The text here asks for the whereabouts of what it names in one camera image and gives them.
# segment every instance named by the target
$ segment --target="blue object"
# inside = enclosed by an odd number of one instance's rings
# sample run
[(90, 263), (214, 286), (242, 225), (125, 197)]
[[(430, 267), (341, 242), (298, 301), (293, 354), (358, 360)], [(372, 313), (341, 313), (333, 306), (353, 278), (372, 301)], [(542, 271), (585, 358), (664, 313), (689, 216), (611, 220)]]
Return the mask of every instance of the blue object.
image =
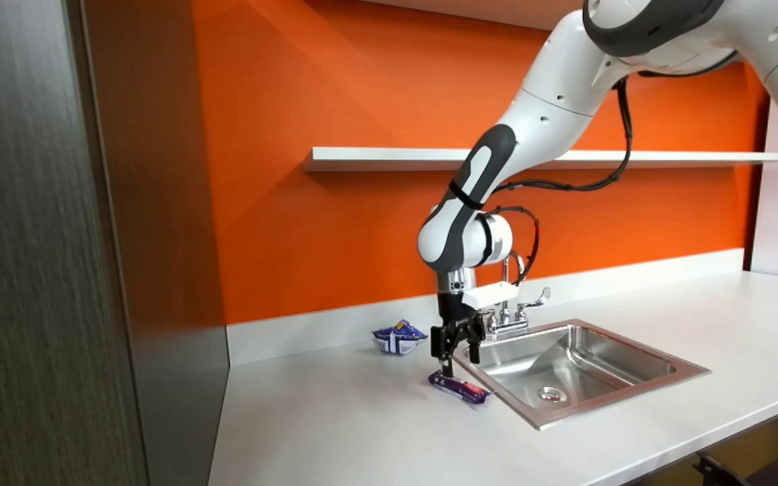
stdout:
[(458, 394), (464, 402), (469, 405), (483, 405), (488, 401), (488, 391), (469, 385), (469, 381), (456, 381), (452, 377), (442, 377), (439, 371), (435, 371), (427, 385), (438, 387), (438, 389), (446, 389), (446, 391), (454, 391)]
[(399, 320), (393, 327), (375, 329), (372, 340), (377, 344), (384, 354), (403, 358), (418, 340), (427, 340), (427, 335), (415, 329), (407, 320)]

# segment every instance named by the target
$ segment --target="white shelf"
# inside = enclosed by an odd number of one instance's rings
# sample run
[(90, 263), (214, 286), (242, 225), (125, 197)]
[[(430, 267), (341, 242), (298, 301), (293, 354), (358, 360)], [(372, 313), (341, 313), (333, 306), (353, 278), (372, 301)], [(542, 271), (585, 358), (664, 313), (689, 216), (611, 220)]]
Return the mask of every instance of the white shelf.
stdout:
[[(456, 171), (469, 148), (384, 148), (384, 146), (312, 146), (307, 171)], [(620, 162), (623, 151), (566, 151), (538, 169), (600, 169)], [(778, 151), (631, 151), (643, 169), (768, 166)]]

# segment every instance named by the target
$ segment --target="sink basin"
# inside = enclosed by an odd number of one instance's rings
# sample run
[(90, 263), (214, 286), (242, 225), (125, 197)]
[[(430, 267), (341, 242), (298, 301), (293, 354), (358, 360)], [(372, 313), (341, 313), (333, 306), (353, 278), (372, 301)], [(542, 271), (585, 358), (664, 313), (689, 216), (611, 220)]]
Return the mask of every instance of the sink basin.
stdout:
[(477, 366), (456, 363), (538, 429), (707, 373), (578, 320), (483, 340)]

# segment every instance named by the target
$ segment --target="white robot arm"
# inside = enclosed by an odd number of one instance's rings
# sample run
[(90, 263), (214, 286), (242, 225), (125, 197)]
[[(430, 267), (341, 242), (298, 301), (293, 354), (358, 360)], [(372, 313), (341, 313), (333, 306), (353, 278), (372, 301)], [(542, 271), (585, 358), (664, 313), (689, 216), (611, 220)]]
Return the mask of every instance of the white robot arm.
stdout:
[(514, 247), (504, 220), (480, 212), (488, 194), (564, 154), (626, 76), (691, 76), (734, 55), (778, 100), (778, 4), (585, 0), (553, 27), (515, 100), (469, 148), (418, 232), (418, 255), (438, 275), (442, 327), (431, 327), (431, 358), (442, 377), (458, 340), (469, 340), (474, 360), (483, 339), (477, 310), (464, 302), (474, 289), (472, 267), (501, 263)]

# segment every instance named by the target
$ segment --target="orange wall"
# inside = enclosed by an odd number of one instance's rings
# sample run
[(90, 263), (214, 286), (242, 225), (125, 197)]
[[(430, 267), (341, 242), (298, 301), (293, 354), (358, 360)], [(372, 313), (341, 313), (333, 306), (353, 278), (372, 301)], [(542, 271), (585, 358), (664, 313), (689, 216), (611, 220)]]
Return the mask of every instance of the orange wall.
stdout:
[[(542, 36), (358, 0), (194, 0), (194, 19), (226, 321), (430, 294), (415, 232), (452, 174), (306, 174), (303, 161), (469, 146)], [(759, 100), (742, 69), (631, 78), (634, 148), (753, 148)], [(612, 100), (578, 148), (620, 148)], [(533, 275), (553, 275), (742, 247), (751, 171), (631, 171), (597, 194), (514, 201), (542, 220)]]

